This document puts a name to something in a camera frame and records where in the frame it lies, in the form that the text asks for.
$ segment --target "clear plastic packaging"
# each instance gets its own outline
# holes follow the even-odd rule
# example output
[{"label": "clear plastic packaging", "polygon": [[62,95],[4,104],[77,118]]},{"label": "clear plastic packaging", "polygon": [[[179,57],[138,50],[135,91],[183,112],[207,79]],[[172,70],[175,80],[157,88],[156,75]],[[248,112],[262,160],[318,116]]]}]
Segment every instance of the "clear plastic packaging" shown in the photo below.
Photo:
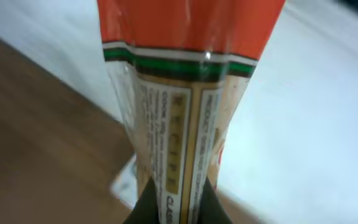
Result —
[{"label": "clear plastic packaging", "polygon": [[104,58],[159,220],[196,223],[284,0],[99,0]]}]

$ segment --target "label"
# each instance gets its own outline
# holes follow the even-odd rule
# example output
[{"label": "label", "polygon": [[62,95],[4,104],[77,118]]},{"label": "label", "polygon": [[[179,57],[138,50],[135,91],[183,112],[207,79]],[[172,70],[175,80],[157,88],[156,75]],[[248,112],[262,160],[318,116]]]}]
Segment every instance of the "label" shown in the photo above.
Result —
[{"label": "label", "polygon": [[223,83],[137,80],[160,222],[196,223]]},{"label": "label", "polygon": [[191,89],[139,79],[159,219],[179,223]]},{"label": "label", "polygon": [[215,121],[220,96],[220,90],[203,90],[202,93],[191,184],[189,206],[191,209],[188,214],[188,223],[191,224],[196,224],[198,220],[201,195],[215,137]]}]

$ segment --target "white wall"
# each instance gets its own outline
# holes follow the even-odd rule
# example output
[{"label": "white wall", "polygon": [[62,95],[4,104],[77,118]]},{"label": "white wall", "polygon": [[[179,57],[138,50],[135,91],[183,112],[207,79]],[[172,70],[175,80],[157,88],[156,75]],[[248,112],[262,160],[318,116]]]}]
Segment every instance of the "white wall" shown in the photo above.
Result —
[{"label": "white wall", "polygon": [[358,17],[311,2],[280,16],[229,128],[218,187],[272,223],[358,224]]},{"label": "white wall", "polygon": [[104,67],[96,0],[0,0],[0,38],[121,118]]}]

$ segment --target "wooden table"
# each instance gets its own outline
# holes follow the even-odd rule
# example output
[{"label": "wooden table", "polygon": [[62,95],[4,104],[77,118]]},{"label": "wooden table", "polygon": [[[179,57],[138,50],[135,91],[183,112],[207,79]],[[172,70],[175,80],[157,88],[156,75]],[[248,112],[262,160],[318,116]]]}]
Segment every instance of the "wooden table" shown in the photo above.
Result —
[{"label": "wooden table", "polygon": [[0,223],[122,223],[109,186],[132,154],[117,121],[0,41]]}]

